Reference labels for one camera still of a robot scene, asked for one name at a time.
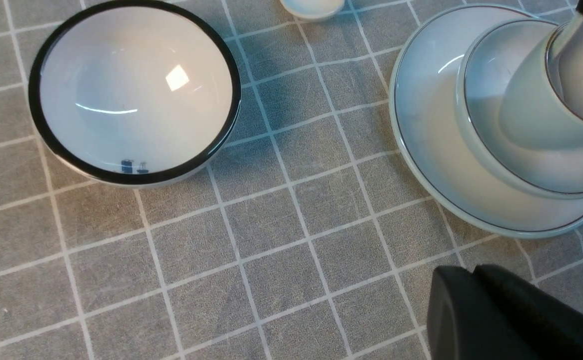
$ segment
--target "grid pattern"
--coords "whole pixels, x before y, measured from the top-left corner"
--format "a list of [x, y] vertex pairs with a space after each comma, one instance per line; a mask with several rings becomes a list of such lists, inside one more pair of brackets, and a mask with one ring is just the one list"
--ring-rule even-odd
[[[583, 313], [583, 227], [520, 241], [464, 223], [392, 139], [390, 72], [437, 12], [347, 0], [305, 23], [277, 0], [185, 0], [243, 81], [230, 143], [149, 190], [72, 173], [24, 85], [54, 27], [98, 0], [0, 0], [0, 358], [429, 359], [434, 267], [505, 266]], [[553, 21], [568, 0], [501, 0]]]

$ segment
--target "cup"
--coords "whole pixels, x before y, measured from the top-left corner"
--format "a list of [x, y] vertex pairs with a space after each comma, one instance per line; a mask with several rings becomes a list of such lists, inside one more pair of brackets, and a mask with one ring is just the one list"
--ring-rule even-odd
[[583, 146], [583, 118], [562, 100], [548, 66], [550, 48], [563, 28], [529, 53], [505, 91], [499, 125], [509, 141], [523, 148], [574, 150]]

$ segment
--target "white bowl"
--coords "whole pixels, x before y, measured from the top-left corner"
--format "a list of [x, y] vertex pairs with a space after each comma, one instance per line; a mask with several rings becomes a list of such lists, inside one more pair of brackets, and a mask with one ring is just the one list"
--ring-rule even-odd
[[192, 175], [236, 122], [241, 80], [223, 39], [152, 0], [86, 9], [45, 41], [29, 109], [45, 144], [100, 182], [144, 187]]
[[345, 0], [280, 0], [290, 14], [304, 21], [323, 21], [338, 14]]

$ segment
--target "white saucer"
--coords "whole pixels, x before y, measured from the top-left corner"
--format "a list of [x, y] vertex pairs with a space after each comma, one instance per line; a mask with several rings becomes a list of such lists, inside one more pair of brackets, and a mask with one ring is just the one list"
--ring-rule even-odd
[[469, 150], [455, 119], [461, 58], [485, 30], [520, 10], [461, 6], [434, 16], [402, 48], [392, 73], [390, 115], [396, 141], [418, 181], [456, 216], [518, 239], [565, 233], [583, 223], [583, 199], [533, 196], [486, 170]]

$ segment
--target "saucer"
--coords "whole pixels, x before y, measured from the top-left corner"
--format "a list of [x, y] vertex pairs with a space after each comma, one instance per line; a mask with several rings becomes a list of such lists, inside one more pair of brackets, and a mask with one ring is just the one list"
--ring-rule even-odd
[[555, 29], [536, 19], [504, 25], [481, 36], [463, 61], [466, 70], [460, 69], [463, 78], [458, 79], [456, 91], [465, 94], [469, 116], [458, 120], [461, 128], [467, 128], [463, 134], [479, 140], [479, 149], [472, 148], [474, 154], [502, 179], [539, 196], [581, 199], [583, 144], [564, 149], [520, 146], [501, 123], [501, 104], [514, 73]]
[[61, 162], [122, 187], [167, 185], [204, 167], [241, 103], [229, 48], [179, 6], [110, 1], [61, 24], [29, 77], [29, 109]]
[[583, 198], [534, 196], [484, 168], [455, 118], [456, 78], [474, 40], [485, 30], [530, 14], [477, 5], [447, 10], [403, 46], [392, 73], [390, 116], [409, 168], [443, 207], [484, 230], [518, 239], [566, 233], [583, 223]]

